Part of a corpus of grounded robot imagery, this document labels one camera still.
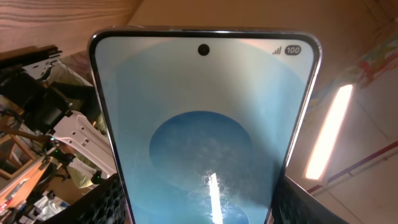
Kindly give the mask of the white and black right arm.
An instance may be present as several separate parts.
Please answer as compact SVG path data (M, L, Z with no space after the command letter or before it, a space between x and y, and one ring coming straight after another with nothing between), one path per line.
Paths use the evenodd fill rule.
M89 177L95 185L116 173L111 146L87 117L70 109L65 95L56 88L45 87L25 70L1 72L1 95L23 110L22 121L41 136L36 141L56 145L62 142L96 164L94 169L73 154L51 152L64 167L72 167Z

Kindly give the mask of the smartphone with blue screen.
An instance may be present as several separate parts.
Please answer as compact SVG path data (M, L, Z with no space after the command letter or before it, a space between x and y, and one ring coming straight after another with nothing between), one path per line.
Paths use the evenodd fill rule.
M286 30L113 27L88 46L133 223L266 223L322 59Z

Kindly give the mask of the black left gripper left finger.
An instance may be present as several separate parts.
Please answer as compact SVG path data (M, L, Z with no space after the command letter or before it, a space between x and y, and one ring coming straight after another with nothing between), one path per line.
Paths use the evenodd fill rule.
M43 224L123 224L126 199L119 176L113 174L81 199Z

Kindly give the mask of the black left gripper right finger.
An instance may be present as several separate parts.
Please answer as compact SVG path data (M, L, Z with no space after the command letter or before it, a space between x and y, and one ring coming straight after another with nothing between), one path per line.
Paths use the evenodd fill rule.
M285 176L272 203L275 224L348 224Z

